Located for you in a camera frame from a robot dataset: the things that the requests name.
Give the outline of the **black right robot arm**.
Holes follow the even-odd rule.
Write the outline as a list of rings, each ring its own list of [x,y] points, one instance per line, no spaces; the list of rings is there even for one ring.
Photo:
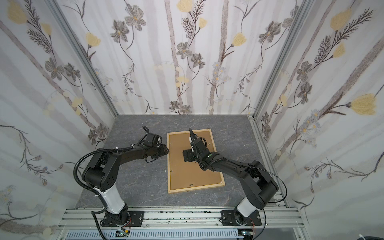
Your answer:
[[[237,179],[245,193],[234,213],[248,218],[257,210],[265,208],[279,190],[279,186],[259,161],[241,163],[230,160],[208,149],[207,141],[189,130],[191,148],[183,151],[185,162],[197,162],[203,171],[220,172]]]

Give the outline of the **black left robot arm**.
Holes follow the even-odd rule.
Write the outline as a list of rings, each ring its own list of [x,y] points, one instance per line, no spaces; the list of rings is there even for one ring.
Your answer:
[[[126,148],[98,149],[87,155],[91,160],[82,173],[80,183],[95,193],[108,213],[118,215],[126,205],[116,187],[120,166],[147,158],[151,158],[153,162],[168,153],[167,146],[162,143],[162,137],[152,133],[146,134],[138,143]]]

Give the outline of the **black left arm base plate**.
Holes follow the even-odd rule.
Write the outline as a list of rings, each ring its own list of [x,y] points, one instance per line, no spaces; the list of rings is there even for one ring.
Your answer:
[[[128,211],[130,220],[129,227],[141,227],[144,220],[144,211]]]

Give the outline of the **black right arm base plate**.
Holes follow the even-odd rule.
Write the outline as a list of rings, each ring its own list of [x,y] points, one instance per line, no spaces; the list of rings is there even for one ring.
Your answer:
[[[258,211],[254,211],[249,217],[244,217],[240,212],[235,210],[221,211],[219,221],[225,227],[240,227],[240,226],[261,226],[262,220]]]

